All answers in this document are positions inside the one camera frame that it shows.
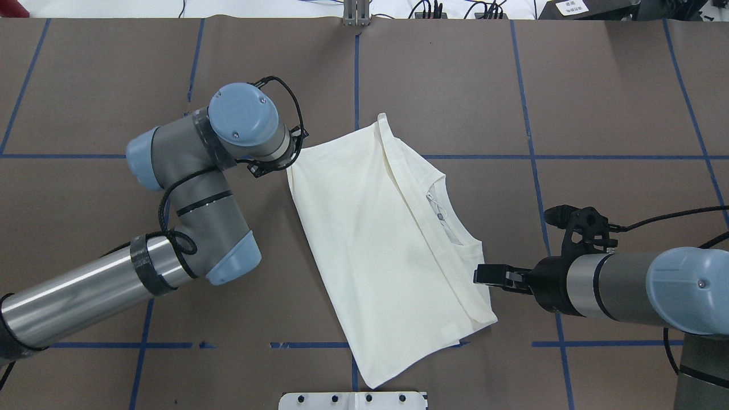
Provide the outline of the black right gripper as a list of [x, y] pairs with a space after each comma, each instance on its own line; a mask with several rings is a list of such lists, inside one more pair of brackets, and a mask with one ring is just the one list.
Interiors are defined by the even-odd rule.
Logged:
[[567, 273], [570, 260], [554, 256], [540, 260], [536, 267], [482, 263], [473, 273], [473, 283], [493, 286], [511, 293], [532, 295], [542, 309], [555, 314], [570, 313]]

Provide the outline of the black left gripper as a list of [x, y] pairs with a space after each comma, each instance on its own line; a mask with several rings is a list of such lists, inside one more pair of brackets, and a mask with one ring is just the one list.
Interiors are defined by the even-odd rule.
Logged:
[[268, 163], [268, 170], [281, 171], [297, 160], [301, 153], [303, 140], [309, 136], [305, 128], [286, 130], [281, 150], [277, 150], [274, 159]]

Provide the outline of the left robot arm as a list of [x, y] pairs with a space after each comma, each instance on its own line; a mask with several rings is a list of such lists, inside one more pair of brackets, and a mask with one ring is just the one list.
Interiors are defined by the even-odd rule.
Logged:
[[131, 140], [139, 184], [162, 194], [156, 231], [40, 285], [2, 297], [2, 365], [193, 278], [223, 285], [255, 269], [262, 254], [226, 180], [244, 164], [259, 178], [289, 168], [305, 130], [299, 101], [280, 78], [221, 87], [209, 103]]

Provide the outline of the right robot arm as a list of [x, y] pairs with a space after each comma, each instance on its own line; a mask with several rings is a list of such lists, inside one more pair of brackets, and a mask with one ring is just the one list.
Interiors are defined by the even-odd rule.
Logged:
[[481, 264], [473, 281], [531, 295], [555, 314], [681, 331], [674, 408], [727, 408], [726, 250], [560, 255], [534, 268]]

